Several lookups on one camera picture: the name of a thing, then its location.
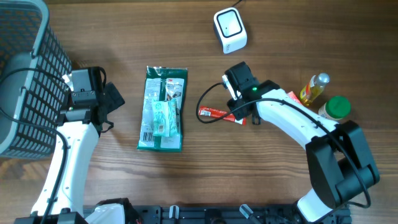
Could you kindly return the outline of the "red Kleenex tissue pack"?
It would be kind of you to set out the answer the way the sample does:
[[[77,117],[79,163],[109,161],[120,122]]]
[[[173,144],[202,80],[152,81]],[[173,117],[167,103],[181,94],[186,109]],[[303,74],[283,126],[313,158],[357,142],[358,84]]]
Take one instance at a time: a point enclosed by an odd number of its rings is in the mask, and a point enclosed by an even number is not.
[[[289,96],[290,99],[292,99],[296,103],[301,104],[301,101],[298,99],[298,97],[293,91],[288,92],[287,95]]]

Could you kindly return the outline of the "yellow liquid bottle silver cap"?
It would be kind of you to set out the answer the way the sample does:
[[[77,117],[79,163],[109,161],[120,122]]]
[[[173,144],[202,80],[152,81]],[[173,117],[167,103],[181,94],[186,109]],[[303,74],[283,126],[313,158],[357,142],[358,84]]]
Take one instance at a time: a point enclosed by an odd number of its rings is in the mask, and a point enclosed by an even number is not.
[[[314,75],[299,94],[301,103],[309,106],[324,91],[329,82],[330,77],[327,73]]]

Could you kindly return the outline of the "green 3M product package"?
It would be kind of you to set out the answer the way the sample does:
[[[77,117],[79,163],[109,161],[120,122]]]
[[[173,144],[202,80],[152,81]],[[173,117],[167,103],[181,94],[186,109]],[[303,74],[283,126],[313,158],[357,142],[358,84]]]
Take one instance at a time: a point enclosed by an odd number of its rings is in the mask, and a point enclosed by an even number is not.
[[[182,111],[187,78],[187,68],[147,67],[138,150],[159,152],[180,152],[182,150]],[[178,134],[173,137],[154,136],[151,101],[170,101],[173,98],[177,100]]]

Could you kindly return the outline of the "green lid white jar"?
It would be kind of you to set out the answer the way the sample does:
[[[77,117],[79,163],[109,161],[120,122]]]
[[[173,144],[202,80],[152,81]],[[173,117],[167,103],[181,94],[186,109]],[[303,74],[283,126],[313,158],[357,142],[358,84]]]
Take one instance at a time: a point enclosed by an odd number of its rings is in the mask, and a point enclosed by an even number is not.
[[[350,112],[351,103],[344,96],[334,96],[318,110],[321,117],[335,121],[347,117]]]

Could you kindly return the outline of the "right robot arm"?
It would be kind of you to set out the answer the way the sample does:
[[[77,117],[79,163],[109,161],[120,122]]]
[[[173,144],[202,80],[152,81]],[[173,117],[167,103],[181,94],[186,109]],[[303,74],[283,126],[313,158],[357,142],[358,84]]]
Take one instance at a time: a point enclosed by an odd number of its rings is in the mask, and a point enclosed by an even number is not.
[[[222,76],[231,93],[227,102],[233,115],[267,121],[300,144],[307,157],[311,190],[296,203],[298,214],[309,223],[324,219],[380,181],[379,171],[363,130],[349,120],[339,123],[323,118],[291,99],[281,87],[267,80],[259,83],[245,62]]]

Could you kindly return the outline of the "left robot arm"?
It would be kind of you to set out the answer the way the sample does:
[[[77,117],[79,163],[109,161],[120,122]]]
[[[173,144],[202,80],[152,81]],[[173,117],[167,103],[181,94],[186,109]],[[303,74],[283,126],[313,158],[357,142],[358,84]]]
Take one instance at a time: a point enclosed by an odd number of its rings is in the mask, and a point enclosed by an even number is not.
[[[52,156],[44,187],[17,223],[83,223],[92,153],[110,112],[123,105],[102,67],[50,73],[18,68],[1,78],[1,155]]]

